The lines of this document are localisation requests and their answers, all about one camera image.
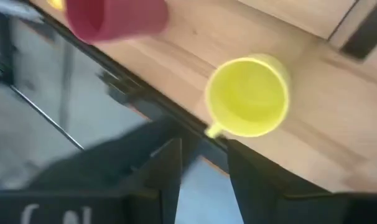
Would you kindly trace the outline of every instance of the mug handle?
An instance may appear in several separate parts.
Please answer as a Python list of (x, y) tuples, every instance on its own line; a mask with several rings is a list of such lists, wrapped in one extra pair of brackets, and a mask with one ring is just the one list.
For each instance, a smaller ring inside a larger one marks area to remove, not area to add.
[(218, 123), (214, 123), (205, 130), (205, 134), (210, 138), (216, 138), (222, 130), (223, 128)]

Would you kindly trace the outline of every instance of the cabinet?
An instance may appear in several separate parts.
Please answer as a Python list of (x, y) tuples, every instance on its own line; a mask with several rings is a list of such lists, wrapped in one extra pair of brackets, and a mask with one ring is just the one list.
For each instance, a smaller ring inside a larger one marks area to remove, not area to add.
[(327, 39), (355, 0), (238, 0), (255, 9)]

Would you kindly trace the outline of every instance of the wooden table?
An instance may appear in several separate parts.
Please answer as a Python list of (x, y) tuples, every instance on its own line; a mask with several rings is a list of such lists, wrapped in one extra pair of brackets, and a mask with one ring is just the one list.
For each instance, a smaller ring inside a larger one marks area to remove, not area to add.
[[(45, 0), (32, 0), (68, 26)], [(377, 191), (377, 68), (336, 53), (324, 40), (235, 0), (167, 0), (168, 28), (155, 37), (96, 47), (210, 123), (203, 91), (221, 63), (269, 53), (292, 74), (283, 125), (239, 138), (289, 171), (331, 191)]]

